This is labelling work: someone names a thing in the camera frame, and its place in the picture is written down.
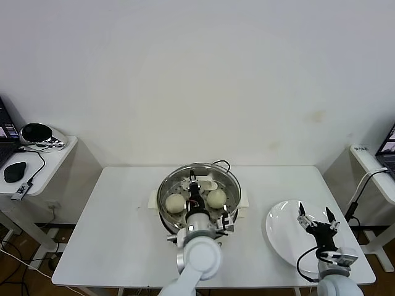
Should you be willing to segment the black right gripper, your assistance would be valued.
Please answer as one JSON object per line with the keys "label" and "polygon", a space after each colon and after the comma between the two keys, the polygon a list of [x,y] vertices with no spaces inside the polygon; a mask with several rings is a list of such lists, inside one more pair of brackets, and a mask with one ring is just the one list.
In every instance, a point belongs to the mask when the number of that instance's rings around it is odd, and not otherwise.
{"label": "black right gripper", "polygon": [[299,202],[297,220],[307,233],[313,235],[317,244],[317,252],[337,251],[333,238],[338,233],[339,221],[336,220],[333,212],[326,207],[328,223],[315,222],[306,215],[302,202]]}

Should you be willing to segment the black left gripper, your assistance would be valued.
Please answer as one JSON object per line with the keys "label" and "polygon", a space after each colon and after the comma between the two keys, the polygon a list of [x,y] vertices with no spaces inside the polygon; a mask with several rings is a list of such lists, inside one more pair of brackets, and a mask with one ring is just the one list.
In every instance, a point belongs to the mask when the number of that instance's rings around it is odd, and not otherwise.
{"label": "black left gripper", "polygon": [[207,213],[205,201],[201,197],[200,187],[198,185],[198,178],[195,175],[194,170],[189,171],[189,199],[186,201],[187,215],[193,215],[195,213]]}

